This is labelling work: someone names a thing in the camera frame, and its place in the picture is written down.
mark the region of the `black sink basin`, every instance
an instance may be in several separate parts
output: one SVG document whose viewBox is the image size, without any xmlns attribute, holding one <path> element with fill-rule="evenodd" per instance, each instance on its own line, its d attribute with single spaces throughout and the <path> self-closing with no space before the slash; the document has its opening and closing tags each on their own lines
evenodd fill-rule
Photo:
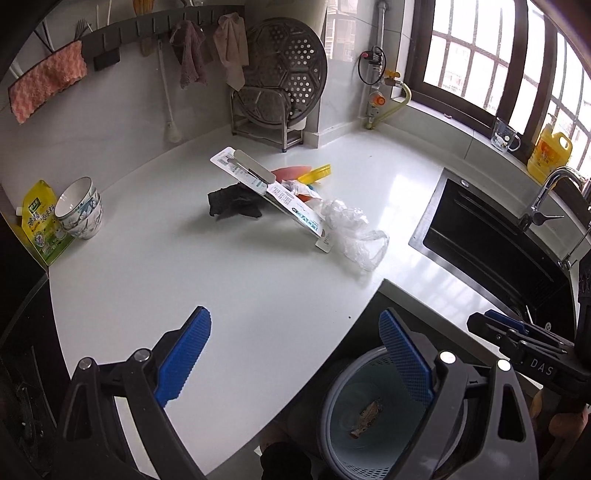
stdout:
<svg viewBox="0 0 591 480">
<path fill-rule="evenodd" d="M 576 321 L 570 279 L 558 258 L 517 218 L 445 169 L 409 244 L 505 314 L 570 341 Z"/>
</svg>

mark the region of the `ceramic bowl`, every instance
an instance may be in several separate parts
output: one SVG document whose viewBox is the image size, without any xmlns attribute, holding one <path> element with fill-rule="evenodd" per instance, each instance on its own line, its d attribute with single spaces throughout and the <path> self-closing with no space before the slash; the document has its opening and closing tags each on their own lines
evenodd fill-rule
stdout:
<svg viewBox="0 0 591 480">
<path fill-rule="evenodd" d="M 71 236 L 83 239 L 95 236 L 100 229 L 103 206 L 92 180 L 82 177 L 70 185 L 57 200 L 55 215 Z"/>
</svg>

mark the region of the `glass measuring cup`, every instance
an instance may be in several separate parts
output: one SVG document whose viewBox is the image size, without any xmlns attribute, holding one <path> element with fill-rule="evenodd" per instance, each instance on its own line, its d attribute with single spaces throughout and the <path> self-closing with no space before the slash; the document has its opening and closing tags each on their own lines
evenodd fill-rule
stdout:
<svg viewBox="0 0 591 480">
<path fill-rule="evenodd" d="M 517 140 L 515 148 L 511 148 L 513 140 Z M 521 139 L 517 136 L 515 130 L 497 117 L 495 128 L 492 131 L 491 143 L 500 152 L 514 152 L 521 146 Z"/>
</svg>

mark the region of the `hanging towel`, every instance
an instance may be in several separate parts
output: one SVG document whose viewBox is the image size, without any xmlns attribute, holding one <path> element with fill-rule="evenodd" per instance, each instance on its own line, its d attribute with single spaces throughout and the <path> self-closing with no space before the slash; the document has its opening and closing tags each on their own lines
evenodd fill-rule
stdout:
<svg viewBox="0 0 591 480">
<path fill-rule="evenodd" d="M 207 84 L 205 68 L 212 61 L 203 30 L 190 20 L 181 20 L 170 37 L 174 54 L 181 64 L 181 88 L 189 83 Z"/>
<path fill-rule="evenodd" d="M 18 123 L 23 124 L 52 96 L 74 85 L 87 73 L 80 40 L 39 62 L 8 89 L 10 107 Z"/>
<path fill-rule="evenodd" d="M 237 13 L 222 15 L 213 34 L 220 61 L 226 69 L 226 82 L 234 90 L 244 87 L 242 66 L 248 65 L 248 46 L 244 19 Z"/>
</svg>

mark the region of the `plastic bag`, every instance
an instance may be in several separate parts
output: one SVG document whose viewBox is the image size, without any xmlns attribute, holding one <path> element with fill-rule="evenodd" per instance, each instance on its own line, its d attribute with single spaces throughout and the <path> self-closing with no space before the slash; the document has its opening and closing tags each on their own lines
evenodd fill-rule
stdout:
<svg viewBox="0 0 591 480">
<path fill-rule="evenodd" d="M 304 185 L 302 182 L 297 180 L 283 180 L 281 184 L 289 190 L 291 193 L 296 195 L 303 195 L 305 197 L 310 197 L 313 199 L 321 199 L 322 197 L 318 195 L 317 192 L 312 190 L 308 185 Z"/>
<path fill-rule="evenodd" d="M 390 238 L 381 230 L 368 230 L 362 210 L 347 208 L 341 200 L 311 200 L 309 205 L 331 230 L 337 249 L 367 271 L 373 271 L 386 255 Z"/>
</svg>

